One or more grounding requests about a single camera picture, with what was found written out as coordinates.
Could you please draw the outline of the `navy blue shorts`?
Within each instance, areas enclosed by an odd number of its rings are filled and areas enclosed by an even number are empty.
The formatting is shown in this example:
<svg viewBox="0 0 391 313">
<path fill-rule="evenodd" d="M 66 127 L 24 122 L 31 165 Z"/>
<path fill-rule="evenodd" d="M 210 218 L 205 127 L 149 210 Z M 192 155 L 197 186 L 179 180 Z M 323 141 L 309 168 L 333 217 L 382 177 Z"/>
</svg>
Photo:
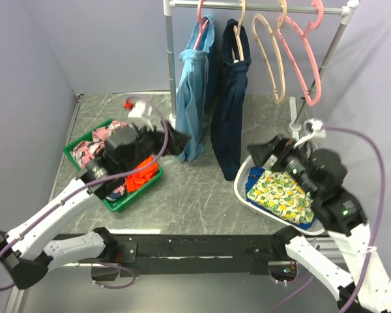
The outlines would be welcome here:
<svg viewBox="0 0 391 313">
<path fill-rule="evenodd" d="M 242 109 L 252 59 L 245 28 L 240 28 L 244 59 L 238 58 L 234 29 L 238 22 L 227 21 L 222 35 L 219 58 L 218 103 L 210 125 L 212 148 L 224 179 L 234 181 L 240 168 L 242 143 Z"/>
</svg>

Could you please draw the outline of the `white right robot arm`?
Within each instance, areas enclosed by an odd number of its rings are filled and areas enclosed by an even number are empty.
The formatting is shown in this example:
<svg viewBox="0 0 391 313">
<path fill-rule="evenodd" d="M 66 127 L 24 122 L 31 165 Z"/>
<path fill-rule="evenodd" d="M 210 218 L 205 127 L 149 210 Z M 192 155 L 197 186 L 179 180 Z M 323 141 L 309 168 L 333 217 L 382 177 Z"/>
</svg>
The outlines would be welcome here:
<svg viewBox="0 0 391 313">
<path fill-rule="evenodd" d="M 347 169 L 339 154 L 317 149 L 310 155 L 295 140 L 275 136 L 249 144 L 256 166 L 289 174 L 311 210 L 337 245 L 348 270 L 339 268 L 296 230 L 278 235 L 282 250 L 299 261 L 333 295 L 340 312 L 391 312 L 391 279 L 373 247 L 368 219 L 358 199 L 343 187 Z"/>
</svg>

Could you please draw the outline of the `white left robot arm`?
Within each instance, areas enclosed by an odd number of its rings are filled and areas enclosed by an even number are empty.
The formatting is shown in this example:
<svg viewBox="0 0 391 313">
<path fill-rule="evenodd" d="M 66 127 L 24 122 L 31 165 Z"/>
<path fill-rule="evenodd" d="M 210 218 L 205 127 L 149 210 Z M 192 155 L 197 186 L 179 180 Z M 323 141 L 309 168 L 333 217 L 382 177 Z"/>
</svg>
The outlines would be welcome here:
<svg viewBox="0 0 391 313">
<path fill-rule="evenodd" d="M 177 132 L 168 122 L 163 128 L 116 128 L 103 149 L 58 196 L 18 227 L 0 231 L 0 263 L 14 286 L 30 288 L 50 271 L 75 261 L 93 259 L 103 263 L 117 259 L 119 244 L 105 227 L 62 241 L 55 240 L 55 236 L 76 215 L 104 200 L 127 176 L 138 172 L 148 157 L 158 160 L 164 155 L 181 154 L 190 136 Z"/>
</svg>

